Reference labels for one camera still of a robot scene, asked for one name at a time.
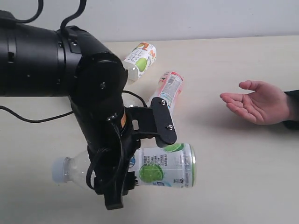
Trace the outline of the person's open hand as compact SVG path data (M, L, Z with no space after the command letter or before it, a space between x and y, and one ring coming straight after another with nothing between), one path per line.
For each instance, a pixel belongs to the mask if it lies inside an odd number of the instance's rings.
M286 121L290 111L287 95L278 87L262 81L239 83L249 94L222 93L227 108L241 118L257 125L274 125Z

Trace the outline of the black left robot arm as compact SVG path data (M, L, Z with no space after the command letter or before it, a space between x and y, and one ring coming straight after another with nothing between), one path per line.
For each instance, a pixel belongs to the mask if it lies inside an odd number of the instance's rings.
M91 161L86 183L108 210L122 208L134 187L128 167L140 140L157 135L151 108L124 106L127 78L121 60L90 33L64 23L37 28L1 11L0 94L69 98Z

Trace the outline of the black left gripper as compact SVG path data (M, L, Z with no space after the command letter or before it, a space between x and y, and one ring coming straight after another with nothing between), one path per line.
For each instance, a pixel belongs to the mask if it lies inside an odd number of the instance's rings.
M129 162L141 146L141 139L154 137L156 125L150 107L123 108L120 114L101 120L95 127L98 148L88 148L91 164L86 183L97 194L104 194L107 210L123 208L122 194L134 189L135 172Z

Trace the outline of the black sleeved forearm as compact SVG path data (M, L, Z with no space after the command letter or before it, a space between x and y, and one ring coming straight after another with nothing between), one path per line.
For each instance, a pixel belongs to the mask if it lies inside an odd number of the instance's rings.
M299 130L299 90L285 91L288 99L289 117L283 121L289 130Z

